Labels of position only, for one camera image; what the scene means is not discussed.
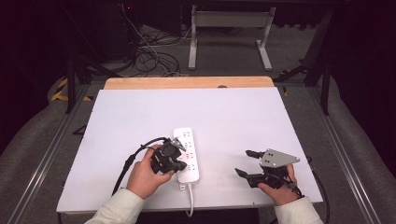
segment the human hand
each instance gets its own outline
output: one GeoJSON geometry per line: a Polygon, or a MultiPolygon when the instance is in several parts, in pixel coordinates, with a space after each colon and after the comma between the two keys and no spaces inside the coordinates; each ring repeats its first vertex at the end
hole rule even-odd
{"type": "Polygon", "coordinates": [[[128,179],[126,188],[142,199],[146,199],[153,194],[160,185],[168,182],[174,173],[174,171],[170,171],[163,175],[156,175],[152,171],[151,156],[154,150],[159,147],[161,147],[161,145],[154,145],[148,148],[143,160],[134,164],[134,169],[128,179]]]}
{"type": "MultiPolygon", "coordinates": [[[[297,179],[294,176],[293,165],[288,164],[286,165],[286,167],[288,168],[288,173],[289,173],[288,180],[291,180],[297,185],[297,179]]],[[[272,198],[276,206],[280,206],[286,203],[291,203],[298,199],[297,192],[291,191],[291,189],[288,189],[286,185],[283,185],[282,187],[280,187],[280,189],[273,189],[264,183],[260,183],[258,187],[264,193],[266,193],[268,196],[272,198]]]]}

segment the power outlet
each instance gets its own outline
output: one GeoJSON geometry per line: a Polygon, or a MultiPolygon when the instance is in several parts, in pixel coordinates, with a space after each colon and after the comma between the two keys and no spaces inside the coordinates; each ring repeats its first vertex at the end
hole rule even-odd
{"type": "Polygon", "coordinates": [[[199,180],[198,160],[195,153],[194,138],[191,128],[178,128],[174,130],[174,137],[180,141],[186,151],[181,151],[181,156],[177,158],[179,161],[187,163],[187,167],[183,171],[177,172],[177,180],[180,189],[185,189],[187,184],[196,184],[199,180]]]}

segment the table leg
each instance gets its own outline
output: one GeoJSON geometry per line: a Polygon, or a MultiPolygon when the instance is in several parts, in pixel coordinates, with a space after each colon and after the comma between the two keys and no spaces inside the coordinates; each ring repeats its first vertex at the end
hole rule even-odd
{"type": "Polygon", "coordinates": [[[196,6],[192,6],[191,10],[191,44],[189,69],[195,70],[195,62],[197,58],[197,39],[196,39],[196,22],[195,22],[196,6]]]}

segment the sleeve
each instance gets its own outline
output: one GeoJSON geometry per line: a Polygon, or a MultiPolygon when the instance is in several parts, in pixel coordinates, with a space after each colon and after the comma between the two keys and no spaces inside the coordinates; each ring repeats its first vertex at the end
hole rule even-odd
{"type": "Polygon", "coordinates": [[[275,206],[279,224],[322,224],[319,214],[308,197],[292,203],[275,206]]]}
{"type": "Polygon", "coordinates": [[[144,202],[128,189],[119,189],[86,224],[136,223],[144,202]]]}

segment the metal rail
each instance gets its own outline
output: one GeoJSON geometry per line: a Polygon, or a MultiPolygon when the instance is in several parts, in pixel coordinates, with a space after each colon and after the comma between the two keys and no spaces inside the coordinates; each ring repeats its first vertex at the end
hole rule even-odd
{"type": "Polygon", "coordinates": [[[47,149],[46,154],[37,166],[36,170],[32,174],[32,178],[25,192],[22,194],[20,201],[18,202],[14,212],[8,220],[8,224],[18,224],[22,223],[24,217],[26,216],[30,206],[32,205],[35,196],[37,195],[46,175],[55,159],[56,154],[59,151],[62,141],[64,140],[64,133],[70,124],[70,121],[76,114],[79,104],[83,100],[89,85],[82,85],[81,89],[78,91],[77,102],[69,114],[64,115],[64,119],[60,127],[58,128],[55,136],[52,138],[51,143],[47,149]]]}
{"type": "Polygon", "coordinates": [[[338,137],[337,132],[335,131],[334,127],[332,126],[332,121],[330,120],[329,116],[326,116],[320,106],[319,96],[318,93],[315,91],[315,88],[308,87],[309,95],[311,96],[315,106],[326,126],[327,132],[332,141],[332,149],[334,150],[335,156],[337,160],[340,162],[341,168],[344,171],[346,176],[346,180],[349,183],[350,188],[352,189],[353,194],[361,208],[361,212],[364,215],[367,223],[381,223],[376,214],[376,211],[364,189],[364,186],[361,183],[361,179],[359,178],[358,174],[355,171],[355,168],[350,161],[344,146],[338,137]]]}

